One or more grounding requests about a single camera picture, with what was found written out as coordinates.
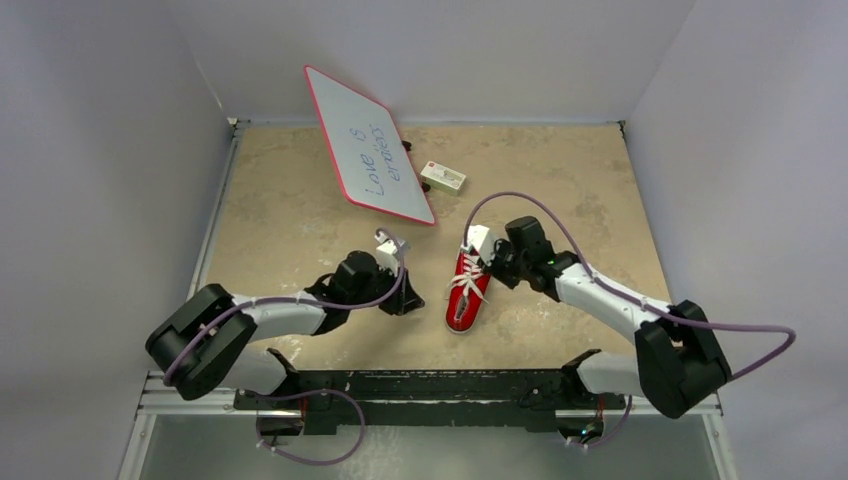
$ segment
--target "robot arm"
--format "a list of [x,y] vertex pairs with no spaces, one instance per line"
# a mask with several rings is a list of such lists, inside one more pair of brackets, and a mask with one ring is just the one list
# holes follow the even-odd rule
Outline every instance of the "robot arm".
[[211,331],[180,363],[172,383],[185,400],[202,397],[218,386],[272,394],[297,370],[274,349],[245,347],[283,335],[322,335],[347,321],[350,310],[316,303],[373,302],[387,294],[398,275],[403,275],[395,293],[377,306],[390,315],[403,315],[424,306],[409,283],[409,272],[400,271],[400,255],[407,244],[398,241],[400,245],[395,245],[378,235],[375,255],[351,252],[335,273],[322,276],[314,285],[292,296],[293,303],[257,302],[230,294],[220,285],[207,285],[150,335],[145,348],[157,365],[167,370],[204,325],[235,305],[253,303]]
[[[715,335],[676,325],[645,310],[646,305],[672,315],[706,322],[698,305],[678,305],[648,298],[589,268],[572,252],[556,253],[539,221],[522,217],[506,225],[508,240],[486,227],[469,229],[466,248],[480,255],[484,271],[509,287],[521,281],[557,302],[577,307],[633,343],[636,357],[590,350],[564,367],[572,384],[589,393],[616,393],[647,398],[664,415],[678,418],[726,384],[731,372]],[[597,280],[631,297],[634,305],[602,288]]]

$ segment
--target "small box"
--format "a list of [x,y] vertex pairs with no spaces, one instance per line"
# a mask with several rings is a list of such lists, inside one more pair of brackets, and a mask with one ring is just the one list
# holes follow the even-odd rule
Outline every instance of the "small box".
[[465,175],[436,162],[427,162],[421,170],[421,181],[436,190],[457,196],[465,183]]

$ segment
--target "white wall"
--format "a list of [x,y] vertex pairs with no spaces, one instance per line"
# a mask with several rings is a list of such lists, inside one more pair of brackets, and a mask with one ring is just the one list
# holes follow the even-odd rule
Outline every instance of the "white wall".
[[117,475],[228,128],[164,1],[0,1],[3,478]]
[[694,0],[170,0],[229,116],[314,121],[312,64],[408,121],[628,117]]
[[[722,390],[742,478],[848,470],[848,2],[698,0],[628,142],[676,299],[798,342]],[[736,368],[776,336],[723,335]]]

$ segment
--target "beige stone surface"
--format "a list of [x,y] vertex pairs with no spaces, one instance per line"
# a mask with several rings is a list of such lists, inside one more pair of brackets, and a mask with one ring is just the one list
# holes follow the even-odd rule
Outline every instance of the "beige stone surface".
[[[468,175],[459,197],[428,193],[433,227],[348,203],[318,128],[254,127],[245,133],[206,281],[251,296],[294,293],[335,269],[351,250],[373,252],[375,228],[407,239],[410,279],[427,306],[402,317],[353,312],[323,336],[281,337],[299,368],[559,367],[589,348],[632,351],[612,329],[526,285],[492,282],[473,329],[445,327],[445,286],[453,275],[465,218],[484,196],[517,190],[552,208],[592,264],[657,298],[667,291],[617,125],[404,127],[416,171],[433,160]],[[557,249],[570,249],[534,205],[496,199],[475,223],[500,235],[523,215],[542,220]]]

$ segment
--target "whiteboard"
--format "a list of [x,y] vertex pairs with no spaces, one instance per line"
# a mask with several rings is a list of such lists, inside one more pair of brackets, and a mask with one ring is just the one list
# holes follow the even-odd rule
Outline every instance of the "whiteboard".
[[433,210],[389,110],[309,65],[303,71],[345,197],[434,225]]

